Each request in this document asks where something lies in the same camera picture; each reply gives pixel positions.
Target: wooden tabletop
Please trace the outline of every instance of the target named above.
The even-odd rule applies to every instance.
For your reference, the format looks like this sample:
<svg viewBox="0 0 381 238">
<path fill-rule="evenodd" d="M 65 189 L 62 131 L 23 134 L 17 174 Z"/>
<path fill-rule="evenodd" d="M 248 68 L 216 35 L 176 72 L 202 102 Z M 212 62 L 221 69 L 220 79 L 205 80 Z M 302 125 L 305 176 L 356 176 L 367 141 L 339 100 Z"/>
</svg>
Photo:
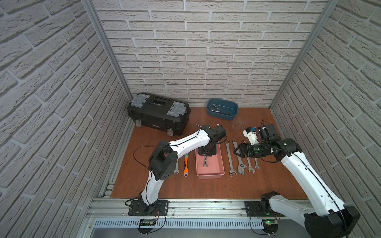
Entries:
<svg viewBox="0 0 381 238">
<path fill-rule="evenodd" d="M 117 180 L 115 182 L 112 198 L 133 198 L 136 197 L 145 187 L 148 170 L 138 164 L 133 159 L 133 152 L 142 145 L 157 145 L 160 140 L 173 141 L 194 133 L 199 129 L 196 125 L 217 126 L 222 125 L 230 142 L 230 151 L 234 170 L 237 171 L 238 160 L 233 154 L 232 140 L 236 139 L 238 144 L 248 139 L 243 136 L 242 131 L 248 126 L 258 127 L 262 119 L 264 124 L 275 124 L 268 108 L 239 108 L 237 116 L 232 121 L 219 119 L 207 115 L 206 108 L 195 107 L 191 109 L 189 121 L 182 136 L 170 137 L 164 131 L 155 130 L 148 127 L 135 127 L 130 142 L 127 146 Z M 136 151 L 136 159 L 146 166 L 149 165 L 150 157 L 154 147 L 143 147 Z M 222 144 L 221 153 L 224 163 L 225 174 L 219 179 L 198 179 L 196 175 L 195 152 L 189 153 L 189 175 L 184 177 L 184 156 L 179 159 L 179 174 L 172 175 L 163 183 L 159 192 L 159 198 L 214 198 L 214 199 L 259 199 L 262 194 L 276 191 L 288 199 L 306 199 L 300 185 L 291 175 L 288 169 L 279 163 L 266 163 L 258 160 L 260 170 L 254 174 L 245 169 L 245 174 L 241 175 L 237 171 L 237 176 L 229 176 L 230 166 L 227 156 L 226 146 Z M 275 161 L 273 156 L 265 158 Z M 242 159 L 248 166 L 247 159 Z M 254 158 L 251 159 L 252 167 L 255 166 Z"/>
</svg>

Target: robotic arm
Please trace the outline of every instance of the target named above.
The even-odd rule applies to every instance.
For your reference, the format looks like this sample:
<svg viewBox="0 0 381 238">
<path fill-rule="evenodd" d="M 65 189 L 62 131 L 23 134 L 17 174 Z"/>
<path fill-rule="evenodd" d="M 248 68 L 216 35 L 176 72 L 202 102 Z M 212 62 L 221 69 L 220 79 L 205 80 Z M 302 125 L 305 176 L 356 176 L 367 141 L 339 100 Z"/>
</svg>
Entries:
<svg viewBox="0 0 381 238">
<path fill-rule="evenodd" d="M 226 131 L 221 125 L 215 128 L 204 125 L 195 133 L 177 141 L 160 141 L 148 159 L 148 181 L 138 196 L 139 204 L 144 207 L 145 213 L 153 212 L 159 190 L 164 180 L 173 174 L 179 158 L 199 147 L 204 147 L 205 150 L 212 149 L 224 137 Z"/>
<path fill-rule="evenodd" d="M 291 172 L 300 184 L 313 208 L 292 202 L 277 192 L 261 196 L 260 210 L 264 213 L 281 213 L 306 228 L 312 238 L 340 238 L 349 234 L 360 218 L 354 206 L 346 206 L 309 164 L 299 145 L 291 138 L 280 139 L 265 127 L 259 131 L 265 143 L 256 141 L 255 128 L 246 129 L 250 143 L 242 143 L 234 153 L 241 158 L 263 158 L 273 155 Z M 201 126 L 198 131 L 177 141 L 160 141 L 149 158 L 149 174 L 146 187 L 138 196 L 138 203 L 145 214 L 152 214 L 156 207 L 159 190 L 165 179 L 173 174 L 177 160 L 190 151 L 203 147 L 208 153 L 213 146 L 226 137 L 225 129 L 219 125 L 212 128 Z"/>
<path fill-rule="evenodd" d="M 354 206 L 346 206 L 332 192 L 293 139 L 280 140 L 279 136 L 272 136 L 272 140 L 267 138 L 266 143 L 242 143 L 234 153 L 241 158 L 245 155 L 250 158 L 273 155 L 282 162 L 302 187 L 313 208 L 290 201 L 277 192 L 270 192 L 261 196 L 260 209 L 266 213 L 273 211 L 287 216 L 306 228 L 312 238 L 343 237 L 352 231 L 359 220 L 358 210 Z"/>
</svg>

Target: pink plastic tray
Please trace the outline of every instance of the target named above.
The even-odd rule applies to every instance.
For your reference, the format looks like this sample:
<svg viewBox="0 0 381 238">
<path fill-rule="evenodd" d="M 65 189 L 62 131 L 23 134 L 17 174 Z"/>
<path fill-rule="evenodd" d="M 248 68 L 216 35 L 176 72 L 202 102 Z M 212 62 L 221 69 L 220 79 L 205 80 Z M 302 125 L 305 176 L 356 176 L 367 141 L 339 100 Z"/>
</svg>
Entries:
<svg viewBox="0 0 381 238">
<path fill-rule="evenodd" d="M 199 179 L 218 179 L 225 174 L 224 164 L 222 163 L 221 149 L 217 145 L 217 154 L 207 158 L 208 167 L 203 167 L 204 156 L 199 155 L 196 151 L 196 172 Z"/>
</svg>

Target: white brick wall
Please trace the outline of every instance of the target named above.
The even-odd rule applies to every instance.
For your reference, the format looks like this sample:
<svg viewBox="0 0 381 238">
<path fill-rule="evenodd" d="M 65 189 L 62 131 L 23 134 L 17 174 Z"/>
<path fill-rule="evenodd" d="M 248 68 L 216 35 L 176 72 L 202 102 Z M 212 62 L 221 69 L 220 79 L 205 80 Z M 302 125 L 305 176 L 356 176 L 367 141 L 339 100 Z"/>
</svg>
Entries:
<svg viewBox="0 0 381 238">
<path fill-rule="evenodd" d="M 0 16 L 0 238 L 73 237 L 127 97 L 81 1 L 3 0 Z"/>
<path fill-rule="evenodd" d="M 325 3 L 94 0 L 132 94 L 256 107 L 269 105 Z"/>
<path fill-rule="evenodd" d="M 341 0 L 272 113 L 324 181 L 381 235 L 380 2 Z"/>
</svg>

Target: wrench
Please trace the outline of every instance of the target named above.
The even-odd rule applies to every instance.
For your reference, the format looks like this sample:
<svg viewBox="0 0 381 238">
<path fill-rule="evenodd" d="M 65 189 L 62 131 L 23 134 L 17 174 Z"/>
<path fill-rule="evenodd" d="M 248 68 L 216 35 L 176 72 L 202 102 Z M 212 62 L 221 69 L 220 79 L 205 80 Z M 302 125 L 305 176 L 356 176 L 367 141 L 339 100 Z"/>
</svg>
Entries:
<svg viewBox="0 0 381 238">
<path fill-rule="evenodd" d="M 234 148 L 237 148 L 238 147 L 238 144 L 237 144 L 237 141 L 236 140 L 233 140 L 233 145 L 234 145 Z M 238 172 L 242 175 L 244 175 L 245 173 L 245 168 L 247 167 L 243 162 L 242 162 L 242 159 L 241 157 L 239 157 L 237 155 L 237 158 L 238 158 Z"/>
<path fill-rule="evenodd" d="M 202 167 L 205 168 L 205 166 L 208 167 L 208 164 L 207 164 L 207 156 L 205 156 L 204 164 L 202 165 Z"/>
<path fill-rule="evenodd" d="M 255 158 L 255 169 L 259 169 L 258 158 Z"/>
<path fill-rule="evenodd" d="M 176 169 L 173 171 L 173 174 L 179 174 L 179 160 L 176 161 Z"/>
<path fill-rule="evenodd" d="M 253 167 L 251 166 L 251 161 L 250 161 L 249 156 L 247 157 L 247 163 L 249 164 L 249 173 L 250 173 L 250 171 L 252 171 L 253 174 L 254 174 L 254 173 L 255 173 L 255 170 L 254 170 Z"/>
<path fill-rule="evenodd" d="M 232 174 L 235 174 L 235 176 L 237 176 L 237 172 L 233 169 L 232 156 L 230 155 L 230 148 L 229 148 L 229 140 L 226 139 L 226 141 L 225 141 L 225 145 L 226 145 L 227 156 L 229 157 L 229 165 L 230 165 L 230 172 L 229 172 L 229 175 L 230 175 L 230 177 L 233 178 L 233 175 L 232 175 Z"/>
<path fill-rule="evenodd" d="M 185 156 L 184 156 L 184 176 L 185 177 L 188 177 L 188 172 L 189 172 L 189 168 L 188 168 L 188 154 L 189 153 L 186 153 Z"/>
</svg>

